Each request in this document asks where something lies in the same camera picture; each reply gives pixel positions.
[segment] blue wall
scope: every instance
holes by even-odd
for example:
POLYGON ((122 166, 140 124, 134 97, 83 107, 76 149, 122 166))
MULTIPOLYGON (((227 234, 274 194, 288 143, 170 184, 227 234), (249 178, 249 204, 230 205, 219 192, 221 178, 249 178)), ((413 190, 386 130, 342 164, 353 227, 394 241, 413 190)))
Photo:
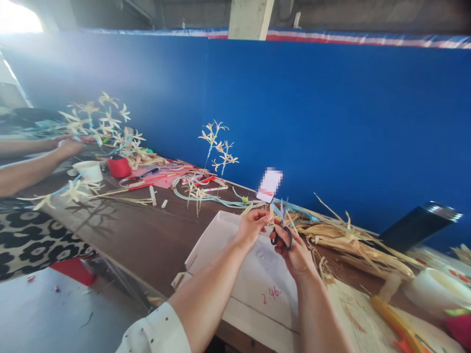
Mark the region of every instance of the blue wall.
POLYGON ((470 243, 468 50, 85 34, 1 42, 38 106, 63 109, 103 89, 127 104, 151 148, 199 165, 201 125, 223 121, 230 131, 219 137, 240 160, 226 167, 229 180, 256 188, 276 167, 279 197, 325 212, 316 191, 376 232, 438 201, 465 218, 428 244, 470 243), (44 65, 47 92, 31 74, 44 65))

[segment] white sleeve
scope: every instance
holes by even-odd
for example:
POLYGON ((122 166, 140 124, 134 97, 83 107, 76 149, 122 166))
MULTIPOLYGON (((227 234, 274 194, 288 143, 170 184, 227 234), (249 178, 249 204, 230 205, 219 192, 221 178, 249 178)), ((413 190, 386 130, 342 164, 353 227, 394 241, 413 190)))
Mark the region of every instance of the white sleeve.
POLYGON ((164 303, 129 327, 116 353, 191 353, 191 349, 176 312, 164 303))

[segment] red stool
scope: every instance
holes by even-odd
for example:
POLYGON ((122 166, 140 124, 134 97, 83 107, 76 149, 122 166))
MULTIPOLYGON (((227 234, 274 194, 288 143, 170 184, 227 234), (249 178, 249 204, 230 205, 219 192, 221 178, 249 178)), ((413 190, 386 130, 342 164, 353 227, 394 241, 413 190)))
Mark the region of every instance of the red stool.
POLYGON ((74 257, 69 260, 55 262, 50 267, 89 287, 95 282, 97 276, 91 274, 81 260, 82 257, 74 257))

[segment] woman's left hand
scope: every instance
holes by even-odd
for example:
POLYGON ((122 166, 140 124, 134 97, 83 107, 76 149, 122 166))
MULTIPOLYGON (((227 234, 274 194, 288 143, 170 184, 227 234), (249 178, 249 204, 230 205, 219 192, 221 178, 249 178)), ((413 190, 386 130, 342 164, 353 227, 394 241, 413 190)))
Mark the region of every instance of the woman's left hand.
POLYGON ((239 229, 235 235, 234 242, 242 245, 247 252, 249 252, 259 234, 265 231, 265 226, 270 222, 270 212, 264 210, 252 210, 242 217, 239 229))

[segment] sunlight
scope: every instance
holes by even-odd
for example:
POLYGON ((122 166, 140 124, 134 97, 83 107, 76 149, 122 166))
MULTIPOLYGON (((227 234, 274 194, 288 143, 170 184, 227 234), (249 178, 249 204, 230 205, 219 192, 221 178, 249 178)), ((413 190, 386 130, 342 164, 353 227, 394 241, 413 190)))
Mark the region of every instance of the sunlight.
POLYGON ((38 16, 26 7, 0 0, 0 33, 42 32, 38 16))

